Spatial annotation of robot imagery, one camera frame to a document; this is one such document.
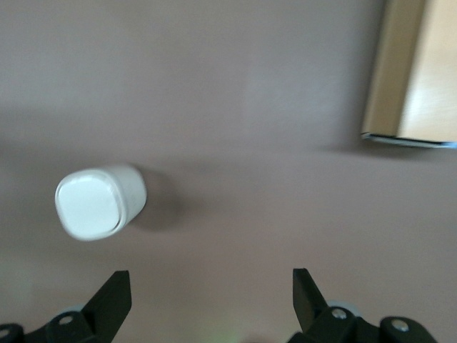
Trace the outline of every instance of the metal bolt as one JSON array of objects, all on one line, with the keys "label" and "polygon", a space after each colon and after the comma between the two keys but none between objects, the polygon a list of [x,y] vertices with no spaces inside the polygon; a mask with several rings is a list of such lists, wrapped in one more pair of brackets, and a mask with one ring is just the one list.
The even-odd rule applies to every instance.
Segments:
[{"label": "metal bolt", "polygon": [[346,319],[348,317],[342,309],[334,309],[331,313],[337,319]]},{"label": "metal bolt", "polygon": [[59,324],[60,325],[66,325],[66,324],[71,323],[72,321],[73,321],[73,317],[72,316],[65,316],[65,317],[60,318]]},{"label": "metal bolt", "polygon": [[395,327],[398,331],[408,332],[409,326],[401,319],[394,319],[392,321],[392,326]]}]

